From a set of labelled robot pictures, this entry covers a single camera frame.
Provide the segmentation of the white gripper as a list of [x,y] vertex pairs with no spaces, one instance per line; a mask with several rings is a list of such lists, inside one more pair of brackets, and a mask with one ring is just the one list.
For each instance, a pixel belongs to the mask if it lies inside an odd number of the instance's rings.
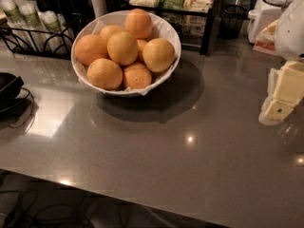
[[304,0],[294,0],[284,10],[275,31],[275,52],[289,60],[281,69],[272,68],[267,93],[258,120],[275,125],[285,120],[304,98]]

